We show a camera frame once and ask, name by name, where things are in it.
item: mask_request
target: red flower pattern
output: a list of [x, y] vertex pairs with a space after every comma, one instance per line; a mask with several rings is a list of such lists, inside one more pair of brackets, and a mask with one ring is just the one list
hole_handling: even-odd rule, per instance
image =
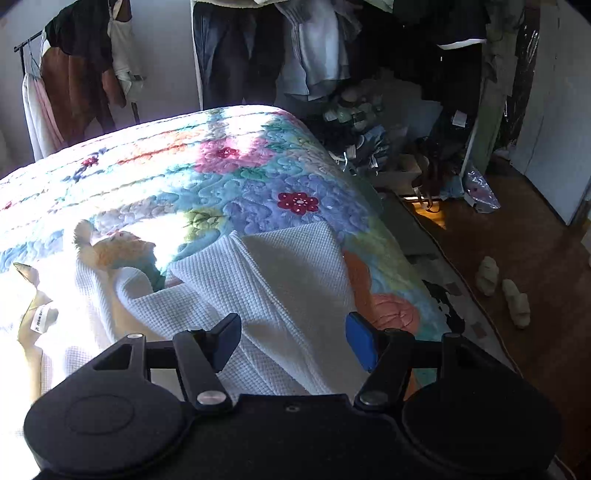
[[82, 160], [83, 167], [91, 167], [93, 165], [98, 165], [99, 159], [96, 157], [88, 157]]
[[237, 157], [240, 154], [236, 148], [224, 147], [217, 151], [217, 156], [220, 158]]
[[280, 193], [277, 206], [285, 210], [291, 210], [298, 215], [304, 215], [306, 212], [318, 211], [318, 199], [308, 197], [304, 192], [298, 193]]

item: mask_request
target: bed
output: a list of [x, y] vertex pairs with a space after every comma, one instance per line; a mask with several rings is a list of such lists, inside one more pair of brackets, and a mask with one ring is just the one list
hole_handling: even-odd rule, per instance
[[42, 264], [66, 225], [125, 230], [156, 244], [157, 267], [240, 235], [325, 220], [360, 311], [422, 339], [449, 331], [396, 240], [295, 117], [234, 106], [128, 128], [68, 148], [0, 182], [0, 273]]

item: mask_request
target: cardboard box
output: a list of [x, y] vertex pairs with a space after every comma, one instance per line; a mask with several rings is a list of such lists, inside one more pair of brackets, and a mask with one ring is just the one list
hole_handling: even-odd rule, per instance
[[390, 189], [400, 196], [415, 195], [411, 183], [421, 173], [421, 168], [413, 155], [400, 155], [398, 159], [400, 170], [387, 170], [371, 177], [374, 188]]

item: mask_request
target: metal screw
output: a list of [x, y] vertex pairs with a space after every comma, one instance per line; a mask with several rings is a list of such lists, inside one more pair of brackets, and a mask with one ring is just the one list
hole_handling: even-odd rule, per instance
[[219, 405], [226, 401], [226, 394], [218, 390], [207, 390], [197, 395], [197, 401], [201, 405]]
[[369, 390], [363, 392], [359, 396], [359, 400], [362, 404], [367, 405], [368, 407], [380, 407], [388, 403], [388, 394], [381, 392], [380, 390]]

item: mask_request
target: white wall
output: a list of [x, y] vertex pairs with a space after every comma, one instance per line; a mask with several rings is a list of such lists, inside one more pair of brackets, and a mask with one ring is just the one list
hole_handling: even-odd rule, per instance
[[0, 177], [5, 177], [12, 170], [12, 158], [8, 153], [4, 134], [0, 130]]
[[[15, 45], [45, 25], [73, 0], [20, 0], [0, 19], [0, 131], [16, 166], [33, 161], [22, 106], [22, 70]], [[198, 110], [189, 0], [131, 0], [134, 33], [144, 74], [144, 96], [138, 104], [142, 122]], [[33, 52], [39, 52], [39, 42]], [[25, 50], [29, 69], [30, 59]], [[131, 107], [112, 108], [118, 128], [134, 123]], [[100, 133], [98, 125], [90, 131]]]

